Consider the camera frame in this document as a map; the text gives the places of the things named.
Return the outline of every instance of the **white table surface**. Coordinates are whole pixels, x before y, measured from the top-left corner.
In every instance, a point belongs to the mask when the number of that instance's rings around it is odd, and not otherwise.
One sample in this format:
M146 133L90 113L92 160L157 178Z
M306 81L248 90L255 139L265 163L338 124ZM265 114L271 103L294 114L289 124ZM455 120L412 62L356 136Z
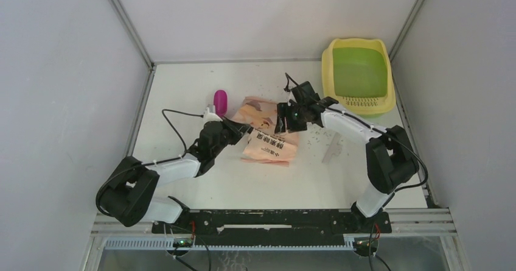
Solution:
M202 114L219 89L228 94L227 116L238 110L246 96L285 101L285 72L298 83L309 80L323 97L321 62L158 65L133 156L149 162L182 153L179 138L161 115L163 108ZM202 129L202 120L173 113L168 116L190 146ZM373 121L386 127L402 125L396 108ZM369 183L365 145L342 138L341 153L322 164L333 136L330 130L310 125L300 133L298 153L290 167L242 162L247 140L243 138L222 151L208 173L156 188L156 195L174 196L192 209L350 208ZM418 182L414 175L407 184ZM388 205L426 207L421 187L400 191Z

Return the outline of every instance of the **pink object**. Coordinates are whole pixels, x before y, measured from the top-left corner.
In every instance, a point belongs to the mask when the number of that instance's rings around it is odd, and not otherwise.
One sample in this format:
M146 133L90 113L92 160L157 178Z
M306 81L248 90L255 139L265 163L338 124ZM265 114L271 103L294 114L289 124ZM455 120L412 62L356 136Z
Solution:
M222 117L228 112L228 95L223 90L217 90L213 96L213 104L215 105L215 114Z

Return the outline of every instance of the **gray wall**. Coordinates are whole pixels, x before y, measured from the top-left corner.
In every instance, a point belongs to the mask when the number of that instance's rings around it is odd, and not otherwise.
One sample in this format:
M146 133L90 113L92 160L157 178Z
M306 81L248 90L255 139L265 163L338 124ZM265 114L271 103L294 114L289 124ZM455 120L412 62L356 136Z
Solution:
M514 266L516 0L428 0L394 75L473 270Z
M147 68L107 0L0 0L0 270L77 270Z

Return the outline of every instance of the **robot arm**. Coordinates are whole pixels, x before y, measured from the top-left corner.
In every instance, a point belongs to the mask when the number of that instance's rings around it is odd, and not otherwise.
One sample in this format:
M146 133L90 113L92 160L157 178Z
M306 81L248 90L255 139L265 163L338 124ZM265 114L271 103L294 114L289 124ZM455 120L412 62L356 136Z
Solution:
M304 131L311 122L336 131L357 144L366 144L370 183L352 206L352 211L360 218L368 219L381 212L396 187L419 170L416 157L407 150L412 148L403 128L374 125L331 97L320 99L309 82L296 86L291 93L294 100L278 104L276 133Z
M245 133L253 130L248 124L219 118L210 107L203 119L199 138L181 158L142 164L134 157L125 157L97 193L99 210L126 227L139 221L175 222L183 211L182 204L174 199L153 197L156 187L182 178L200 177L215 164L215 158L226 146L237 144Z

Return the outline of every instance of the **red wire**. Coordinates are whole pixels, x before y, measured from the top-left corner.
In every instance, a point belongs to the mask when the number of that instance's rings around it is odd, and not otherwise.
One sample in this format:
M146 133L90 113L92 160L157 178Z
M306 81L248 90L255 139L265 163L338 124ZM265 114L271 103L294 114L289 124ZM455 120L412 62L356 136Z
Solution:
M376 240L376 239L379 239L379 238L380 238L380 234L381 234L382 232L380 231L380 227L378 226L378 224L377 224L377 223L375 223L375 224L374 224L374 226L376 227L376 238L375 238L375 240Z
M190 225L192 226L192 236L190 237L190 239L194 239L195 238L195 221L190 221Z

